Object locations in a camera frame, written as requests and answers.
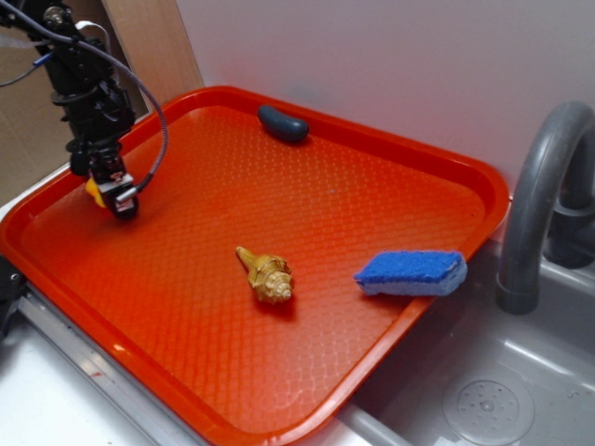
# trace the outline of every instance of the yellow object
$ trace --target yellow object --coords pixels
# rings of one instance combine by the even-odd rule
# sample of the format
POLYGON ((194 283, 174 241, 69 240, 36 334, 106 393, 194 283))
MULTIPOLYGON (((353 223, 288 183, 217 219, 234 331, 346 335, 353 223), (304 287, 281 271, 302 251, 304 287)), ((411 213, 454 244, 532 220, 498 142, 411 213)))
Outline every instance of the yellow object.
POLYGON ((260 302, 277 304, 291 297, 291 269, 278 256, 255 256, 239 246, 236 254, 248 269, 248 283, 257 292, 260 302))
POLYGON ((97 183, 93 178, 90 178, 85 184, 85 192, 91 195, 95 199, 95 203, 99 207, 106 207, 103 199, 101 198, 101 192, 97 187, 97 183))

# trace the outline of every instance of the sink drain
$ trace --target sink drain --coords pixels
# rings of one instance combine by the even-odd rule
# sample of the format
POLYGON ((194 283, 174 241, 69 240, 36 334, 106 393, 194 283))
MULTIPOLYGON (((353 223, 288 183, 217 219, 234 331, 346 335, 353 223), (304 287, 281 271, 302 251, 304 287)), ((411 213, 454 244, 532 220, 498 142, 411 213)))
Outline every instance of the sink drain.
POLYGON ((450 427, 481 446, 505 446, 520 439, 535 414, 533 400, 519 381, 503 372, 481 370, 453 381, 443 408, 450 427))

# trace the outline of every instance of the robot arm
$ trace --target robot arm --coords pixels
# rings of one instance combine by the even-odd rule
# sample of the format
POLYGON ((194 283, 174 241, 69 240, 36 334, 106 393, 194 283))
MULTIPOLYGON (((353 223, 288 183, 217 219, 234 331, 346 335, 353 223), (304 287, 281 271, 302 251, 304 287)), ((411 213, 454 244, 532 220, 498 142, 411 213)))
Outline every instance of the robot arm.
POLYGON ((113 79, 113 66, 97 54, 76 43, 103 50, 98 39, 85 38, 76 29, 72 12, 61 2, 51 0, 9 0, 0 2, 0 25, 25 31, 37 51, 51 53, 45 64, 54 88, 51 99, 65 112, 74 139, 66 146, 71 153, 72 172, 91 176, 105 205, 119 218, 133 217, 138 210, 133 178, 126 172, 120 156, 120 137, 128 133, 135 114, 127 93, 113 79), (47 38, 19 15, 8 10, 8 3, 38 25, 54 34, 68 37, 69 43, 47 38), (131 196, 122 201, 121 197, 131 196))

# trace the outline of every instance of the white wall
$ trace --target white wall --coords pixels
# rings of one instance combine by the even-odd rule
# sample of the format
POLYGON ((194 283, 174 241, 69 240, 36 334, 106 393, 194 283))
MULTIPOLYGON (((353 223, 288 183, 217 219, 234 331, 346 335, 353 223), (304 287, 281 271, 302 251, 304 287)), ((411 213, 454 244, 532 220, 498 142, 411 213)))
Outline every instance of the white wall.
POLYGON ((511 187, 558 103, 595 107, 592 0, 178 0, 206 85, 459 151, 511 187))

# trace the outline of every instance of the tray rim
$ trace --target tray rim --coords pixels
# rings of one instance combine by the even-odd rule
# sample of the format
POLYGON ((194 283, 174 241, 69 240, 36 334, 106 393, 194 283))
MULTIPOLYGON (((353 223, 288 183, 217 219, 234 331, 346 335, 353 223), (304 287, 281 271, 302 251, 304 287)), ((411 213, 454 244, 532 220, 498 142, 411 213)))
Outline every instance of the tray rim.
MULTIPOLYGON (((502 176, 489 164, 409 138, 399 137, 368 126, 358 125, 317 111, 308 110, 278 99, 267 98, 231 86, 214 86, 192 91, 168 102, 164 106, 164 112, 167 121, 171 124, 188 112, 209 106, 228 106, 240 112, 253 113, 256 116, 258 106, 264 103, 270 104, 282 112, 307 120, 311 127, 311 133, 317 137, 329 138, 348 147, 357 147, 358 141, 365 140, 364 147, 366 149, 358 147, 356 150, 383 159, 387 159, 386 156, 382 155, 383 148, 386 148, 387 145, 399 145, 401 151, 398 163, 473 190, 484 203, 485 216, 478 228, 459 247, 459 251, 467 260, 490 237, 508 211, 508 187, 502 176), (444 164, 449 166, 446 171, 443 170, 444 164)), ((159 128, 158 118, 155 113, 137 123, 133 131, 122 138, 123 154, 134 150, 144 140, 157 134, 159 128)), ((20 239, 27 225, 36 216, 57 199, 81 184, 82 179, 80 177, 75 177, 69 171, 65 171, 18 202, 0 222, 0 251, 50 300, 52 300, 49 297, 51 293, 48 293, 47 290, 60 295, 68 295, 69 290, 63 289, 59 283, 53 283, 51 278, 47 277, 43 265, 35 265, 35 262, 32 261, 34 259, 30 259, 25 253, 20 252, 15 241, 20 239)), ((177 407, 172 407, 167 401, 163 401, 163 403, 177 412, 200 435, 214 442, 234 445, 282 445, 293 442, 324 425, 324 422, 340 408, 341 404, 345 402, 390 350, 396 346, 417 319, 423 315, 433 299, 433 297, 414 298, 399 318, 355 364, 350 373, 343 377, 329 396, 312 413, 293 426, 274 432, 242 432, 240 434, 241 431, 231 426, 227 420, 220 417, 205 403, 203 404, 204 407, 200 408, 204 410, 203 412, 197 411, 197 408, 189 400, 176 401, 175 405, 177 407), (217 420, 218 426, 214 426, 215 420, 217 420)), ((104 348, 113 345, 112 341, 115 336, 98 322, 98 318, 101 317, 93 308, 78 305, 78 308, 73 310, 73 308, 63 308, 57 302, 54 302, 54 304, 69 318, 75 320, 81 329, 104 348), (101 334, 100 339, 97 339, 97 333, 101 334)), ((135 348, 132 342, 126 345, 127 351, 133 351, 135 355, 138 355, 138 359, 132 362, 113 348, 109 349, 108 347, 106 350, 127 370, 130 370, 130 366, 134 368, 136 361, 143 362, 150 359, 145 358, 146 354, 139 348, 135 348)), ((185 387, 176 386, 175 384, 167 380, 161 383, 152 383, 152 392, 162 395, 172 391, 181 394, 191 393, 185 387)))

